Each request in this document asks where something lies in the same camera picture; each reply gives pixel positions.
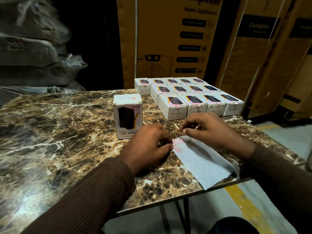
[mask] white box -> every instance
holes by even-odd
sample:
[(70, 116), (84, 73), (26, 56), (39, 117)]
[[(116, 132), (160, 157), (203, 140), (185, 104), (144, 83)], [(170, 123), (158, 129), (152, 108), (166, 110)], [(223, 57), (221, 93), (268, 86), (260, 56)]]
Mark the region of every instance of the white box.
[(142, 127), (140, 94), (114, 95), (113, 111), (118, 139), (130, 139)]
[(135, 90), (140, 95), (150, 95), (151, 85), (152, 83), (148, 78), (135, 78)]
[(150, 82), (152, 84), (162, 84), (162, 85), (166, 85), (166, 81), (165, 78), (149, 78)]
[(168, 121), (186, 118), (188, 106), (177, 94), (160, 94), (159, 109)]
[(201, 95), (195, 95), (193, 93), (179, 93), (177, 95), (188, 105), (187, 117), (193, 112), (207, 111), (208, 104)]
[(240, 114), (243, 109), (244, 102), (234, 96), (227, 94), (223, 91), (215, 92), (215, 95), (219, 95), (224, 102), (227, 103), (227, 107), (223, 113), (223, 116), (232, 116)]
[(187, 87), (189, 91), (192, 93), (207, 92), (207, 89), (200, 84), (190, 84), (190, 85), (187, 85)]
[(207, 83), (205, 81), (203, 81), (200, 78), (197, 77), (186, 77), (186, 79), (188, 79), (192, 84), (203, 84), (203, 83)]
[(179, 84), (179, 82), (177, 81), (177, 78), (162, 78), (165, 81), (165, 84)]
[(169, 89), (171, 89), (175, 94), (177, 93), (188, 93), (190, 92), (190, 89), (188, 87), (188, 85), (181, 85), (181, 84), (177, 84), (177, 85), (167, 85), (169, 87)]
[(214, 92), (218, 92), (218, 91), (222, 91), (210, 84), (207, 84), (207, 83), (203, 83), (203, 84), (200, 84), (201, 86), (204, 86), (207, 90), (207, 92), (210, 92), (210, 93), (214, 93)]
[(204, 97), (204, 102), (208, 104), (207, 112), (213, 112), (217, 116), (222, 116), (224, 114), (227, 103), (222, 100), (220, 95), (209, 92), (195, 93), (195, 95), (201, 95)]
[(175, 80), (179, 82), (179, 84), (192, 84), (192, 82), (185, 77), (175, 78)]
[(158, 95), (160, 94), (173, 94), (172, 90), (167, 85), (152, 85), (151, 86), (151, 97), (154, 100), (156, 106), (158, 106)]

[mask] brown marble surface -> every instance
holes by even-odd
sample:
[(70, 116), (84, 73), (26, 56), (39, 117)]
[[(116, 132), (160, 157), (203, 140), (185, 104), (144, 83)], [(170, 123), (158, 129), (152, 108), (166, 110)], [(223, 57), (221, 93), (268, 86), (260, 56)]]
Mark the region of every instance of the brown marble surface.
[[(129, 93), (135, 91), (23, 95), (0, 108), (0, 233), (21, 232), (92, 168), (119, 155), (127, 140), (117, 140), (112, 101), (114, 94)], [(142, 99), (144, 124), (160, 122), (180, 136), (181, 120), (167, 121), (150, 96)], [(292, 163), (305, 163), (241, 117), (224, 121)], [(238, 166), (233, 155), (220, 154)], [(136, 186), (122, 210), (202, 190), (174, 153), (137, 177)]]

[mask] ribbed sweater sleeve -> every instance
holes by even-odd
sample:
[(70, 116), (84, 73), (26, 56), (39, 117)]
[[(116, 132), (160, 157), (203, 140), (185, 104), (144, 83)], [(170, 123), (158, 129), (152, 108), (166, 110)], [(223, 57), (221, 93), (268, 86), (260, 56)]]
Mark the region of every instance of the ribbed sweater sleeve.
[(257, 145), (240, 177), (255, 179), (298, 233), (311, 233), (312, 174), (272, 150)]
[(22, 234), (98, 234), (135, 189), (130, 168), (107, 158)]

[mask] grey concrete floor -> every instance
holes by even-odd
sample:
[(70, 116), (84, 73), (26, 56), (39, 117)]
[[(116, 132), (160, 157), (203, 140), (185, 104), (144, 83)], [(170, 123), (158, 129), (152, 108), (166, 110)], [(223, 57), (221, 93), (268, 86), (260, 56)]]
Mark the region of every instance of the grey concrete floor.
[[(307, 159), (312, 146), (312, 125), (282, 128), (272, 122), (256, 125), (273, 139)], [(237, 199), (237, 194), (246, 199)], [(272, 204), (255, 181), (219, 189), (189, 198), (191, 231), (205, 234), (221, 218), (238, 216), (252, 223), (261, 234), (297, 233)], [(112, 219), (105, 224), (107, 234), (184, 233), (174, 203)]]

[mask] yellow floor line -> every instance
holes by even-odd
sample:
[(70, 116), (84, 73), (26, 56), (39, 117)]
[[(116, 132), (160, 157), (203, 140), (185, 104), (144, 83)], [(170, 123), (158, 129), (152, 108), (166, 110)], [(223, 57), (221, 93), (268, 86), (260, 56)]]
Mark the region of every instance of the yellow floor line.
[(268, 125), (268, 126), (259, 126), (257, 127), (259, 130), (268, 130), (272, 128), (280, 127), (279, 125)]
[(250, 222), (260, 234), (274, 234), (269, 224), (263, 218), (261, 212), (252, 203), (251, 200), (247, 199), (245, 193), (239, 188), (238, 185), (232, 185), (225, 188), (230, 194), (233, 201), (238, 205), (243, 213), (244, 218)]

